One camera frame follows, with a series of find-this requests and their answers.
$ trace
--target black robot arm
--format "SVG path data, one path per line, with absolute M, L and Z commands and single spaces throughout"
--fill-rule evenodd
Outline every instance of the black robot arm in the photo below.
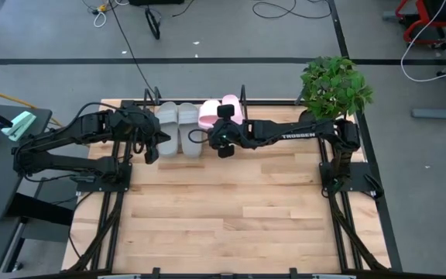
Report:
M 356 124 L 344 119 L 293 123 L 246 119 L 238 125 L 230 120 L 233 114 L 233 105 L 218 107 L 218 116 L 221 118 L 214 124 L 214 128 L 208 130 L 209 145 L 218 150 L 219 157 L 232 156 L 234 145 L 255 149 L 279 140 L 322 138 L 335 151 L 332 161 L 334 178 L 340 182 L 350 178 L 352 153 L 361 146 Z
M 84 145 L 108 140 L 139 143 L 141 150 L 145 146 L 146 163 L 151 164 L 159 157 L 156 145 L 170 140 L 170 136 L 161 132 L 159 120 L 147 108 L 131 105 L 114 112 L 109 109 L 77 117 L 66 127 L 21 141 L 12 151 L 13 168 L 25 176 L 47 169 L 87 172 L 114 183 L 122 175 L 115 157 L 91 160 L 48 152 L 71 143 Z

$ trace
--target pink slipper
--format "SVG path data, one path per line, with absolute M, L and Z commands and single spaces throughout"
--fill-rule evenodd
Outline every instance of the pink slipper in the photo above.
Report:
M 240 101 L 235 95 L 226 95 L 221 100 L 222 105 L 233 105 L 235 107 L 235 114 L 232 116 L 232 121 L 237 124 L 242 124 L 244 116 L 242 115 L 242 108 L 240 107 Z
M 218 106 L 220 102 L 216 99 L 207 100 L 199 108 L 199 127 L 202 129 L 213 128 L 218 120 Z

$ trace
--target wooden plank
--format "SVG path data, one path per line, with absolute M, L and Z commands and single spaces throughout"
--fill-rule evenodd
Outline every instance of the wooden plank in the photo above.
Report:
M 120 101 L 103 100 L 116 106 Z M 253 106 L 249 117 L 292 122 L 303 110 Z M 111 149 L 112 142 L 92 144 L 89 157 L 109 156 Z M 332 158 L 329 145 L 328 152 Z M 364 160 L 361 150 L 353 160 Z M 180 153 L 152 165 L 135 155 L 114 272 L 150 273 L 153 267 L 175 274 L 280 274 L 290 267 L 301 273 L 339 272 L 328 200 L 321 196 L 320 161 L 314 139 L 237 148 L 224 160 L 209 146 L 200 158 Z M 359 237 L 389 264 L 374 201 L 360 193 L 349 196 Z M 94 237 L 101 201 L 102 194 L 93 194 L 75 213 L 71 233 L 80 251 Z M 349 245 L 346 250 L 352 263 Z M 68 246 L 63 269 L 76 260 Z

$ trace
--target mint green object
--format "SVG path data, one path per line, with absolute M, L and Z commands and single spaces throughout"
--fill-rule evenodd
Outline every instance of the mint green object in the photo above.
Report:
M 12 120 L 12 128 L 3 128 L 1 129 L 1 132 L 6 136 L 9 136 L 10 140 L 18 141 L 23 133 L 30 127 L 30 125 L 32 125 L 34 120 L 36 120 L 36 116 L 32 113 L 22 112 Z

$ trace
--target red chair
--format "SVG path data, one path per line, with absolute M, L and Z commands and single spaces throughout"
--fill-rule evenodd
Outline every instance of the red chair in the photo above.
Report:
M 413 38 L 435 17 L 444 0 L 416 0 L 417 14 L 404 15 L 400 11 L 409 0 L 402 0 L 395 11 L 399 23 L 406 27 L 403 39 L 410 43 Z M 446 2 L 436 19 L 414 43 L 430 45 L 434 49 L 446 50 Z

